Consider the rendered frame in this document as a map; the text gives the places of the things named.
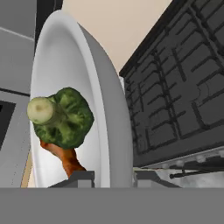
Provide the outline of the grey microwave oven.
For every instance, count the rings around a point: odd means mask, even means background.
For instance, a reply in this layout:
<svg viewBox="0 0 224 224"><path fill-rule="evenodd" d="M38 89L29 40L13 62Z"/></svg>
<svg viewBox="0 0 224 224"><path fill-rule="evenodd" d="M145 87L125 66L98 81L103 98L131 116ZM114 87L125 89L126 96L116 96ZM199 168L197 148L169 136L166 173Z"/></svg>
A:
<svg viewBox="0 0 224 224"><path fill-rule="evenodd" d="M30 96L0 88L0 187L20 187L30 151Z"/></svg>

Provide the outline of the white bowl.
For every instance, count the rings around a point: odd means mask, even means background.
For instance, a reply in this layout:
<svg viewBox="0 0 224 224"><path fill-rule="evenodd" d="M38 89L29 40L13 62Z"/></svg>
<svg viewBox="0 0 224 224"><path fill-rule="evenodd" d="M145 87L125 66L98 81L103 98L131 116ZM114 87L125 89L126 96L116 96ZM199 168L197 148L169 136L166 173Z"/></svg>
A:
<svg viewBox="0 0 224 224"><path fill-rule="evenodd" d="M119 76L101 45L61 10L39 35L31 75L31 97L62 88L78 90L94 114L94 124L76 149L80 163L94 172L96 187L132 186L130 114Z"/></svg>

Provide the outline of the grey cupboard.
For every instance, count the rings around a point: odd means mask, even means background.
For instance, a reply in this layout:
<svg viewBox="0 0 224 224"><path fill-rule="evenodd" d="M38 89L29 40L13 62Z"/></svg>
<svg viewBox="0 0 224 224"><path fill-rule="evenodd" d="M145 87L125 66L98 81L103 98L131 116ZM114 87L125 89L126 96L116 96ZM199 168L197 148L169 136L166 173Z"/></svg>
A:
<svg viewBox="0 0 224 224"><path fill-rule="evenodd" d="M28 95L36 0L0 0L0 88Z"/></svg>

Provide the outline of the silver oven front with knobs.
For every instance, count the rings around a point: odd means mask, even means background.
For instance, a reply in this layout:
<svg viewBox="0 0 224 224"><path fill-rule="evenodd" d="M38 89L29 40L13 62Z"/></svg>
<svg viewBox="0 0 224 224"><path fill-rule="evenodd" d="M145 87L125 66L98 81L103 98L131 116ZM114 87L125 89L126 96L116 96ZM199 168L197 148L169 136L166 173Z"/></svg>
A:
<svg viewBox="0 0 224 224"><path fill-rule="evenodd" d="M224 188L224 171L183 178L171 179L169 177L170 174L182 172L182 169L186 169L186 172L192 172L205 168L224 168L224 146L140 166L141 170L154 171L161 179L180 187Z"/></svg>

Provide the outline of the black tall appliance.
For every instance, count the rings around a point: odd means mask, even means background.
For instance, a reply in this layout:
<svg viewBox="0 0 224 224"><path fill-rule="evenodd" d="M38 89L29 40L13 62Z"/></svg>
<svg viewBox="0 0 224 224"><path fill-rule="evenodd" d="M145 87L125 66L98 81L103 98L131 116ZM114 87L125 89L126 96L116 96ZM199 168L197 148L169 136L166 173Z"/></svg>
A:
<svg viewBox="0 0 224 224"><path fill-rule="evenodd" d="M55 11L61 10L64 0L37 0L34 47L37 47L39 35L45 21Z"/></svg>

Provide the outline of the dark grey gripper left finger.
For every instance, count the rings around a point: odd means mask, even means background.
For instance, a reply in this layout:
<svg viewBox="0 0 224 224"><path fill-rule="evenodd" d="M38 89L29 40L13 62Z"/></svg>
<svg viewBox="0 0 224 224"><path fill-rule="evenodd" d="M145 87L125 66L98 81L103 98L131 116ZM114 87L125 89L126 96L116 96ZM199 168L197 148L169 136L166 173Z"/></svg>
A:
<svg viewBox="0 0 224 224"><path fill-rule="evenodd" d="M94 171L74 171L68 180L63 180L55 185L54 188L94 188Z"/></svg>

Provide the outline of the green broccoli floret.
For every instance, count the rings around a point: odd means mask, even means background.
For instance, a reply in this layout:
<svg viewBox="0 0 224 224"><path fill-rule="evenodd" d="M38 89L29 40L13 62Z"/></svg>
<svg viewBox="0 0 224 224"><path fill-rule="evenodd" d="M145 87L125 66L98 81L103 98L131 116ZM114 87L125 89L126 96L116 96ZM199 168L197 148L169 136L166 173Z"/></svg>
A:
<svg viewBox="0 0 224 224"><path fill-rule="evenodd" d="M81 146L95 120L88 102L71 87L33 98L27 116L40 140L65 150Z"/></svg>

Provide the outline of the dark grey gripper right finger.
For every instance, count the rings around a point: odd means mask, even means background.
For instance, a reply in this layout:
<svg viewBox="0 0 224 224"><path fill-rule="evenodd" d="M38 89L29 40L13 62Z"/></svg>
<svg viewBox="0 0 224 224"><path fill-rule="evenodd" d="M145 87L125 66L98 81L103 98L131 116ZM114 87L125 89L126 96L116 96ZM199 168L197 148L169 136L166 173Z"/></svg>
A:
<svg viewBox="0 0 224 224"><path fill-rule="evenodd" d="M135 188L179 188L178 185L161 179L154 171L134 171L133 186Z"/></svg>

